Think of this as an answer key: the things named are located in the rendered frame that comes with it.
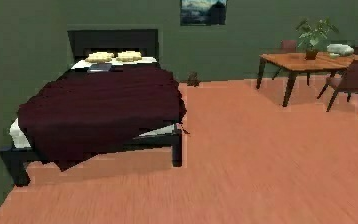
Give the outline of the dark maroon blanket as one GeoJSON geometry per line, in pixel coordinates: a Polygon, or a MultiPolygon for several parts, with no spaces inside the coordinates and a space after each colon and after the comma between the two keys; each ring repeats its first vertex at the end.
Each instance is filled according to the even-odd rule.
{"type": "Polygon", "coordinates": [[[180,122],[179,83],[156,67],[87,73],[47,83],[19,106],[31,146],[62,171],[138,135],[180,122]]]}

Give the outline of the black framed bed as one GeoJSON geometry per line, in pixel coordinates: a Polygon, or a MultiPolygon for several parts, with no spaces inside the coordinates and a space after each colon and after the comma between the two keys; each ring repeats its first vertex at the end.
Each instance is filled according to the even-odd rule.
{"type": "MultiPolygon", "coordinates": [[[[138,30],[78,30],[69,31],[68,38],[76,63],[67,70],[60,79],[71,78],[88,71],[89,66],[82,65],[84,56],[96,50],[107,50],[110,53],[119,53],[123,50],[141,51],[148,57],[147,62],[137,64],[113,65],[111,70],[119,71],[122,68],[160,67],[159,41],[157,29],[138,30]]],[[[31,182],[26,171],[30,162],[48,160],[36,149],[32,148],[26,136],[19,128],[17,119],[9,129],[12,138],[10,147],[0,149],[0,156],[8,173],[17,187],[28,186],[31,182]]],[[[152,149],[154,147],[172,147],[172,165],[182,166],[182,132],[176,124],[143,133],[119,146],[111,146],[107,153],[152,149]]]]}

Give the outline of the pale grey-green cloth lump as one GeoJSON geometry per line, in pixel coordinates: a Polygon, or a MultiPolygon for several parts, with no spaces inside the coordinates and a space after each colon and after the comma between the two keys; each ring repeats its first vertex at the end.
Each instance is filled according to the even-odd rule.
{"type": "Polygon", "coordinates": [[[354,49],[345,44],[329,44],[327,46],[327,51],[329,53],[339,54],[341,56],[348,56],[354,53],[354,49]]]}

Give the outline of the small dark brown floor object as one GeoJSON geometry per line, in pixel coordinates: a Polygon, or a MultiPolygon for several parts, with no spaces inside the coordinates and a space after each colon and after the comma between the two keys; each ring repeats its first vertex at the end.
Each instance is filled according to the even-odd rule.
{"type": "Polygon", "coordinates": [[[187,85],[197,87],[199,84],[200,84],[200,81],[198,79],[198,73],[190,72],[188,75],[188,79],[187,79],[187,85]]]}

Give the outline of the pale yellow pillow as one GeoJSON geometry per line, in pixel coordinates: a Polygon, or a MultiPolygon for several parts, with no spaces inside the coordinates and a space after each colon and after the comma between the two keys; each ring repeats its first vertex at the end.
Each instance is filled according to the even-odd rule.
{"type": "Polygon", "coordinates": [[[116,60],[120,62],[134,62],[142,59],[142,54],[138,51],[119,52],[116,60]]]}
{"type": "Polygon", "coordinates": [[[94,52],[94,53],[90,53],[88,57],[85,59],[85,61],[89,63],[106,63],[106,62],[110,62],[113,57],[114,57],[113,53],[94,52]]]}

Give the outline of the framed landscape picture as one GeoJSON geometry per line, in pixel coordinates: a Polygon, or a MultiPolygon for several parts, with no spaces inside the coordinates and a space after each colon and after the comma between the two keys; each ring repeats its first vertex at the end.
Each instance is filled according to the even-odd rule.
{"type": "Polygon", "coordinates": [[[224,25],[227,0],[180,0],[182,26],[224,25]]]}

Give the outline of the green house plant in pot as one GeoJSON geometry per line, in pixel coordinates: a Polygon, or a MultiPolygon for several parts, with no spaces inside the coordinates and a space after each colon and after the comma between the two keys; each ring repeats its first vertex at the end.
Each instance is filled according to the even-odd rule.
{"type": "Polygon", "coordinates": [[[308,19],[303,19],[295,28],[299,33],[299,44],[305,49],[305,59],[315,60],[319,52],[318,45],[328,38],[329,32],[338,33],[339,29],[328,18],[318,20],[311,25],[308,19]]]}

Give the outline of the wooden table with black legs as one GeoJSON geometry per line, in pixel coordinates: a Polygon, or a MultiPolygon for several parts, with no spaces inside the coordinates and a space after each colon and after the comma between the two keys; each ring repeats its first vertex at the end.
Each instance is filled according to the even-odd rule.
{"type": "Polygon", "coordinates": [[[340,71],[345,71],[353,61],[358,61],[358,55],[331,58],[326,52],[319,52],[314,60],[306,60],[305,53],[261,54],[256,88],[259,89],[267,63],[273,64],[288,72],[288,81],[283,97],[283,107],[288,106],[292,90],[299,73],[330,73],[333,77],[340,71]]]}

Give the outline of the dark brown chair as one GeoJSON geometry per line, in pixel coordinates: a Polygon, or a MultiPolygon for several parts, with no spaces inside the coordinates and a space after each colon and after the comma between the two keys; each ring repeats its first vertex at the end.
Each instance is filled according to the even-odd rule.
{"type": "Polygon", "coordinates": [[[334,92],[327,106],[327,112],[331,110],[340,92],[347,94],[347,100],[351,99],[352,94],[358,94],[358,61],[352,62],[341,77],[327,77],[326,83],[317,98],[320,98],[328,87],[331,87],[334,92]]]}
{"type": "MultiPolygon", "coordinates": [[[[282,40],[280,44],[281,53],[295,53],[297,50],[297,41],[296,40],[282,40]]],[[[279,68],[272,77],[274,80],[281,72],[282,68],[279,68]]],[[[310,85],[310,73],[307,73],[307,85],[310,85]]]]}

